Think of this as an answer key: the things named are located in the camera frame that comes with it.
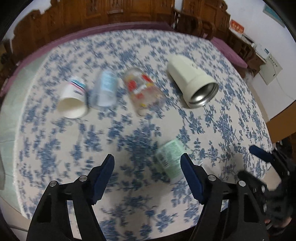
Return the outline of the person's right hand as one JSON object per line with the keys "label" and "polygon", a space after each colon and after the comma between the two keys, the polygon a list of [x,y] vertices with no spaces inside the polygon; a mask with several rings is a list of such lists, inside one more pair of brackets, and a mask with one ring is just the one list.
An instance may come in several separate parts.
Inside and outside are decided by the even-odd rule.
{"label": "person's right hand", "polygon": [[292,221],[292,218],[289,216],[286,219],[282,220],[282,221],[272,221],[269,218],[266,218],[264,220],[264,223],[267,225],[266,229],[270,230],[270,229],[285,229],[289,223]]}

